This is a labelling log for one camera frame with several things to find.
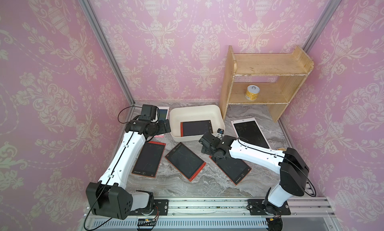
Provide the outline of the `red black newsmy tablet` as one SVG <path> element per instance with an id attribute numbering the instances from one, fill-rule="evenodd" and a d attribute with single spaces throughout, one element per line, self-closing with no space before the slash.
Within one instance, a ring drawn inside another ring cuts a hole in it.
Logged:
<path id="1" fill-rule="evenodd" d="M 155 178 L 165 147 L 166 144 L 161 142 L 145 143 L 133 167 L 132 174 Z"/>
<path id="2" fill-rule="evenodd" d="M 226 174 L 226 176 L 237 186 L 252 170 L 252 168 L 241 159 L 226 158 L 210 159 Z"/>

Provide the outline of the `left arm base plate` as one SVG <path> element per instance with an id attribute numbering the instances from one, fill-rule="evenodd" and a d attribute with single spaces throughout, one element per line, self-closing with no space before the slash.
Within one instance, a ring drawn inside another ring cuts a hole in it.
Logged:
<path id="1" fill-rule="evenodd" d="M 167 216 L 168 215 L 169 200 L 154 200 L 154 203 L 149 207 L 139 211 L 139 214 L 144 216 Z"/>

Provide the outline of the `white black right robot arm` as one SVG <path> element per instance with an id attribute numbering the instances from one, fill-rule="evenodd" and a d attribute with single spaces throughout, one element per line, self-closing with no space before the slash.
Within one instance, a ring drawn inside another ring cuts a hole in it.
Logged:
<path id="1" fill-rule="evenodd" d="M 234 183 L 238 184 L 251 171 L 248 162 L 267 168 L 280 176 L 279 182 L 269 188 L 263 199 L 248 200 L 247 210 L 252 215 L 290 215 L 287 200 L 292 196 L 302 197 L 306 187 L 315 197 L 316 189 L 308 178 L 309 167 L 293 148 L 272 150 L 248 143 L 232 136 L 215 137 L 210 132 L 199 140 L 202 153 L 210 156 L 217 166 Z"/>

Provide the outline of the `pink writing tablet rainbow screen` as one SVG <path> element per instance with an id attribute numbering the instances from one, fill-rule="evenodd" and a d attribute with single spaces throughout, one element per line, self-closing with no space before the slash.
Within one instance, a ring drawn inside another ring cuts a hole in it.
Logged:
<path id="1" fill-rule="evenodd" d="M 169 107 L 158 107 L 157 119 L 155 121 L 157 132 L 155 138 L 163 138 L 166 133 L 171 131 L 169 120 L 167 119 Z"/>

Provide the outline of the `red black Newsmy tablet top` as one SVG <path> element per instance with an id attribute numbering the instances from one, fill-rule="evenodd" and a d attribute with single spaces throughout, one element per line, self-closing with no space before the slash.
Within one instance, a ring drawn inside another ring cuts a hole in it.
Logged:
<path id="1" fill-rule="evenodd" d="M 133 167 L 132 174 L 155 178 L 165 147 L 166 144 L 161 142 L 145 143 Z"/>

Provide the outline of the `pink writing tablet dark screen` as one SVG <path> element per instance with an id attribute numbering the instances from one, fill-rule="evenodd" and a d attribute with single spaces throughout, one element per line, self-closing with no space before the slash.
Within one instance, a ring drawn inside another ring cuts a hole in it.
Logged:
<path id="1" fill-rule="evenodd" d="M 231 125 L 237 138 L 241 138 L 241 140 L 249 144 L 270 149 L 270 144 L 262 133 L 255 118 L 231 121 Z"/>

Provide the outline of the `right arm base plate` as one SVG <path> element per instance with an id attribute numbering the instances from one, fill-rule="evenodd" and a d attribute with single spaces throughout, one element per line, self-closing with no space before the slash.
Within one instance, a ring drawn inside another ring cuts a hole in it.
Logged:
<path id="1" fill-rule="evenodd" d="M 291 210 L 288 202 L 285 201 L 281 207 L 276 207 L 270 203 L 264 204 L 262 199 L 248 199 L 246 209 L 251 216 L 289 216 Z"/>

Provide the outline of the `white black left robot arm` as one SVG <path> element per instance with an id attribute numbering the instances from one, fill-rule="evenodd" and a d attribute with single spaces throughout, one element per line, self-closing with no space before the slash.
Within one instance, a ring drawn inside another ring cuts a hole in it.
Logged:
<path id="1" fill-rule="evenodd" d="M 154 194 L 147 191 L 126 191 L 129 173 L 139 151 L 157 135 L 171 131 L 168 119 L 159 120 L 158 107 L 144 104 L 140 115 L 126 122 L 122 142 L 109 167 L 97 182 L 90 182 L 86 196 L 89 214 L 124 220 L 132 212 L 151 213 Z"/>

